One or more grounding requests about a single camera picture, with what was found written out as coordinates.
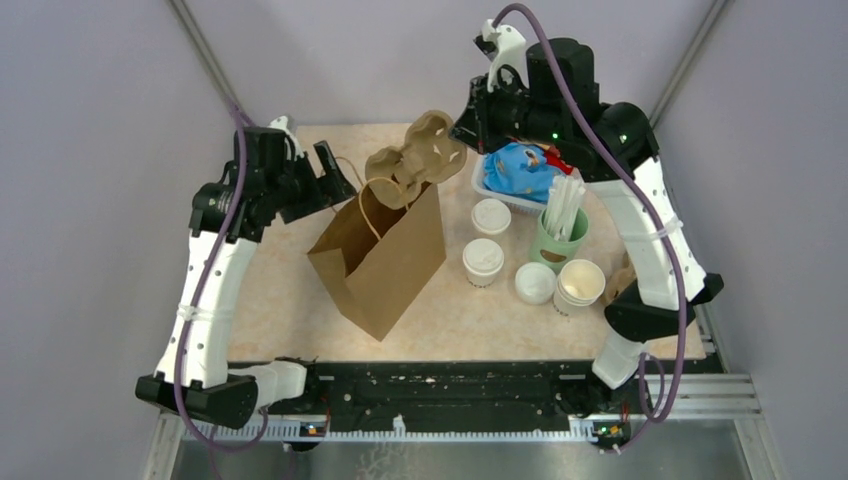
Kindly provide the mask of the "white cup lid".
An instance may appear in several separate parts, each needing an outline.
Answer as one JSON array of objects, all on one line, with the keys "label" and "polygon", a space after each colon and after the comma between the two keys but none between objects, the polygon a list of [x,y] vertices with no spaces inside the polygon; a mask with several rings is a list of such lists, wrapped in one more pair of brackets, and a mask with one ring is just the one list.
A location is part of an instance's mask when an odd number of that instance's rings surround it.
[{"label": "white cup lid", "polygon": [[498,271],[504,264],[502,247],[494,240],[478,238],[470,241],[463,249],[464,266],[480,275]]},{"label": "white cup lid", "polygon": [[511,224],[512,214],[507,205],[495,198],[486,198],[474,205],[471,210],[471,221],[477,230],[507,230]]}]

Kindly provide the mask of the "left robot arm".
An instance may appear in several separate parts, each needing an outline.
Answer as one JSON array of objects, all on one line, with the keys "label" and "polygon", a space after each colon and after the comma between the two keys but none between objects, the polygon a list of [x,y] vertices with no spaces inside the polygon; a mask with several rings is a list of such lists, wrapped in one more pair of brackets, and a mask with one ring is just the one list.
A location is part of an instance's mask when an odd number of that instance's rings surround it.
[{"label": "left robot arm", "polygon": [[319,141],[313,149],[321,174],[283,127],[235,132],[233,159],[192,199],[173,331],[153,373],[137,380],[139,400],[230,429],[281,400],[302,414],[317,407],[321,388],[303,363],[278,358],[233,369],[227,360],[241,284],[264,230],[275,219],[291,223],[356,194],[329,144]]}]

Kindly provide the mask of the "brown paper bag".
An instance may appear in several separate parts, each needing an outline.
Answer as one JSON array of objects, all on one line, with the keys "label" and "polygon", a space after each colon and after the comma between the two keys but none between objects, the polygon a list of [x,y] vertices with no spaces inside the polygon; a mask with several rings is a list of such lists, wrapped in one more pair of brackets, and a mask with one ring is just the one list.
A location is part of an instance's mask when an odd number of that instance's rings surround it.
[{"label": "brown paper bag", "polygon": [[398,209],[375,188],[398,188],[380,177],[364,183],[335,214],[307,257],[339,312],[383,340],[446,260],[438,186]]}]

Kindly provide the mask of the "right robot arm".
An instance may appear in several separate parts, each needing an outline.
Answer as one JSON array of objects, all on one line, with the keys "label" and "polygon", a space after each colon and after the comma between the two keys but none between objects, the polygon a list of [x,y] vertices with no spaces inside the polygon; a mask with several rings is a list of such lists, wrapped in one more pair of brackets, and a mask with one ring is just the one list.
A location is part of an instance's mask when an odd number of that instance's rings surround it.
[{"label": "right robot arm", "polygon": [[571,38],[528,45],[520,36],[475,43],[490,69],[471,81],[451,137],[480,154],[514,141],[555,147],[606,207],[634,267],[635,279],[605,309],[611,330],[586,385],[589,404],[612,412],[626,400],[646,343],[686,328],[722,278],[688,245],[645,113],[600,99],[589,46]]}]

